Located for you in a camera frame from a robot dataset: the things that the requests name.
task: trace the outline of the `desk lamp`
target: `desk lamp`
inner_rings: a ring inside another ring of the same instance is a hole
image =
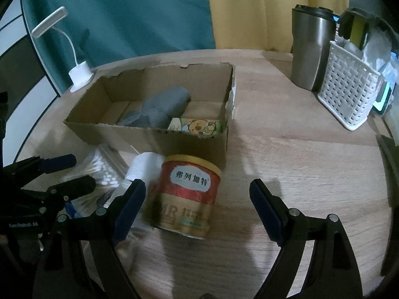
[[[75,59],[75,64],[76,64],[76,66],[69,71],[69,76],[71,77],[71,80],[73,82],[73,86],[71,87],[71,92],[75,92],[81,87],[87,85],[90,82],[90,80],[93,78],[94,73],[90,70],[86,61],[78,64],[76,59],[75,48],[73,46],[70,37],[61,29],[55,27],[55,24],[64,19],[67,15],[68,11],[66,10],[66,8],[64,6],[59,7],[57,10],[55,10],[52,14],[50,14],[47,18],[45,18],[32,30],[32,36],[37,39],[41,37],[41,35],[43,35],[47,30],[54,29],[63,34],[68,39],[72,47],[73,57]]]

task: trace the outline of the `gold can lid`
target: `gold can lid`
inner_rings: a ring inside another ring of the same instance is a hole
[[[175,155],[170,155],[165,158],[165,162],[170,162],[171,160],[181,160],[183,162],[190,162],[194,164],[198,164],[200,166],[206,167],[209,170],[215,172],[219,177],[221,175],[221,170],[218,168],[215,164],[212,164],[211,162],[208,162],[207,160],[204,160],[199,157],[195,156],[190,156],[190,155],[184,155],[184,154],[175,154]]]

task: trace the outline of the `gray cloth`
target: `gray cloth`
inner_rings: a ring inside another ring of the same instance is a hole
[[[167,129],[172,118],[179,118],[187,107],[190,94],[183,87],[172,87],[149,97],[141,111],[129,111],[119,126]]]

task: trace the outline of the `white plastic basket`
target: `white plastic basket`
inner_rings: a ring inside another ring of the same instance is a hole
[[[361,126],[376,100],[383,81],[379,72],[330,41],[330,55],[317,97],[349,130]]]

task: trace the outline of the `white lamp base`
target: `white lamp base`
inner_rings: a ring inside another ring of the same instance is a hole
[[[73,82],[71,92],[75,92],[87,85],[93,78],[94,73],[91,71],[86,61],[84,61],[71,69],[69,71],[69,76]]]

